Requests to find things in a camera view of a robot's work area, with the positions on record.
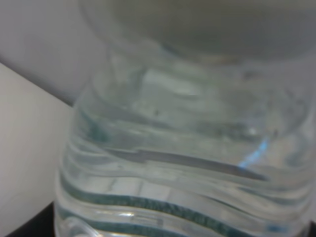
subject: dark surface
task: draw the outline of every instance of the dark surface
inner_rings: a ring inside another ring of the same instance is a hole
[[[6,237],[54,237],[53,204]],[[312,223],[309,237],[316,237],[316,224]]]

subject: water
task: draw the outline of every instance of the water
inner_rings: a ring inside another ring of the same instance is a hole
[[[77,102],[59,236],[305,236],[314,166],[301,92],[110,62]]]

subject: gray wall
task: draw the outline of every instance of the gray wall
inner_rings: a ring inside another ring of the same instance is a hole
[[[76,0],[0,0],[0,62],[71,103],[104,60]]]

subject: white wall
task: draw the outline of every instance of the white wall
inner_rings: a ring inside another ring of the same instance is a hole
[[[0,62],[71,103],[105,47],[76,0],[0,0]]]

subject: clear plastic bottle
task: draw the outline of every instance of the clear plastic bottle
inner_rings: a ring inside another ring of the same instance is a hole
[[[112,49],[75,106],[57,236],[306,236],[315,159],[304,53],[315,39],[302,46],[295,33],[310,30],[314,5],[266,2],[81,1]]]

